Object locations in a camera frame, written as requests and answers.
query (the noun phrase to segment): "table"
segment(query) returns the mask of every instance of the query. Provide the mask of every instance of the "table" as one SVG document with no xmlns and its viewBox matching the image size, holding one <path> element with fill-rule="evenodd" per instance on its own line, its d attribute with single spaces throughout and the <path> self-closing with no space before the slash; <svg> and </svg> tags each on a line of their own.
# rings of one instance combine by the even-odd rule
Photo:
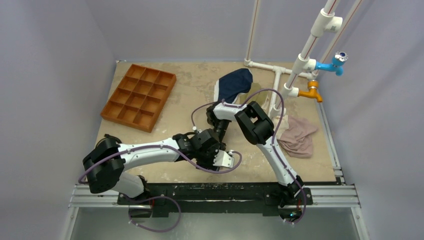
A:
<svg viewBox="0 0 424 240">
<path fill-rule="evenodd" d="M 165 103 L 161 115 L 151 133 L 131 127 L 113 123 L 102 119 L 97 135 L 97 141 L 104 134 L 120 138 L 126 144 L 142 144 L 160 141 L 178 133 L 192 130 L 190 121 L 191 112 L 198 106 L 213 101 L 214 85 L 216 81 L 227 73 L 244 68 L 242 62 L 118 62 L 113 81 L 110 86 L 109 97 L 112 95 L 122 77 L 131 64 L 138 64 L 176 74 L 176 83 Z M 291 68 L 293 63 L 267 63 Z M 263 88 L 272 88 L 274 73 L 272 71 L 250 68 L 253 81 L 260 83 Z M 287 81 L 288 74 L 281 77 L 281 86 Z M 298 78 L 295 87 L 307 91 L 307 79 Z M 287 114 L 295 117 L 307 118 L 318 127 L 312 136 L 312 158 L 295 158 L 284 155 L 300 175 L 304 182 L 334 182 L 336 180 L 329 148 L 326 142 L 326 132 L 323 130 L 314 99 L 297 97 L 287 99 L 284 103 Z M 210 126 L 206 122 L 205 109 L 199 110 L 194 121 L 200 129 Z M 238 125 L 230 123 L 223 140 L 227 149 L 239 151 L 243 155 L 241 165 L 234 171 L 226 174 L 211 174 L 195 169 L 185 161 L 159 162 L 130 169 L 134 175 L 142 175 L 152 183 L 220 183 L 220 182 L 275 182 L 276 177 L 271 166 L 261 151 L 251 145 L 243 136 Z"/>
</svg>

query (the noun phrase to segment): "wooden tray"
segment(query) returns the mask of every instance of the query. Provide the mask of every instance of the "wooden tray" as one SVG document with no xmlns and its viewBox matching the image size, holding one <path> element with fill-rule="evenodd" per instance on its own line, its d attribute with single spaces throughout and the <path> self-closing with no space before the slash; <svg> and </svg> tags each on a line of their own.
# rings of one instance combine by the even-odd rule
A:
<svg viewBox="0 0 424 240">
<path fill-rule="evenodd" d="M 151 133 L 176 80 L 173 73 L 133 64 L 100 115 Z"/>
</svg>

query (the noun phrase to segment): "table surface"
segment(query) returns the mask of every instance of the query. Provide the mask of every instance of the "table surface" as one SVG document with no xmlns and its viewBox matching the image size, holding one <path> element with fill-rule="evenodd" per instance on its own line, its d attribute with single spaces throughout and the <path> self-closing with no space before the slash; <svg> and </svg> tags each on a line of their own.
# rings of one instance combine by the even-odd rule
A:
<svg viewBox="0 0 424 240">
<path fill-rule="evenodd" d="M 151 133 L 137 130 L 102 119 L 97 135 L 97 141 L 104 134 L 116 136 L 126 144 L 143 144 L 167 139 L 178 133 L 192 130 L 190 121 L 191 112 L 198 106 L 210 103 L 214 98 L 214 85 L 216 81 L 234 70 L 244 68 L 242 62 L 118 62 L 109 97 L 117 88 L 121 79 L 131 66 L 138 64 L 149 68 L 176 74 L 176 83 L 165 103 L 156 125 Z M 291 68 L 292 63 L 271 63 L 286 68 Z M 272 88 L 275 74 L 272 71 L 250 68 L 253 81 L 263 88 Z M 283 74 L 280 85 L 287 81 L 288 74 Z M 295 86 L 307 91 L 307 80 L 298 78 Z M 318 127 L 312 135 L 312 158 L 290 157 L 283 150 L 290 165 L 305 182 L 333 182 L 335 175 L 328 152 L 326 133 L 318 115 L 314 99 L 297 97 L 287 99 L 284 103 L 287 114 L 308 119 Z M 205 109 L 199 110 L 194 117 L 200 129 L 210 126 L 206 122 Z M 139 166 L 128 170 L 128 173 L 142 175 L 152 183 L 241 183 L 241 182 L 275 182 L 276 177 L 261 151 L 251 145 L 243 136 L 236 123 L 230 123 L 223 140 L 227 149 L 242 153 L 241 165 L 226 174 L 212 174 L 195 169 L 185 161 L 159 162 Z"/>
</svg>

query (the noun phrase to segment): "blue cloth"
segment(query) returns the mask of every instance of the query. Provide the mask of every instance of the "blue cloth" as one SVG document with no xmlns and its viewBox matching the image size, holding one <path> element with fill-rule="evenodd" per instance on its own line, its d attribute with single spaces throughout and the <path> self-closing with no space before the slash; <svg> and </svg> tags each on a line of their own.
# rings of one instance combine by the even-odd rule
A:
<svg viewBox="0 0 424 240">
<path fill-rule="evenodd" d="M 218 101 L 223 99 L 233 103 L 238 94 L 248 93 L 251 89 L 253 76 L 249 69 L 240 68 L 219 79 Z"/>
</svg>

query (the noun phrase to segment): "blue faucet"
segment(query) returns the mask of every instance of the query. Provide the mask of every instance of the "blue faucet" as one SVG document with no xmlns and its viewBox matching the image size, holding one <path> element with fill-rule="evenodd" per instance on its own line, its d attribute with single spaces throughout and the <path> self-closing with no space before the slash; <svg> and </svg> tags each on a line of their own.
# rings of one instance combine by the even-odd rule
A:
<svg viewBox="0 0 424 240">
<path fill-rule="evenodd" d="M 324 70 L 328 72 L 335 72 L 337 76 L 343 74 L 342 65 L 345 64 L 348 59 L 348 55 L 343 51 L 338 51 L 335 53 L 334 57 L 331 60 L 331 63 L 320 63 L 316 62 L 315 70 Z"/>
</svg>

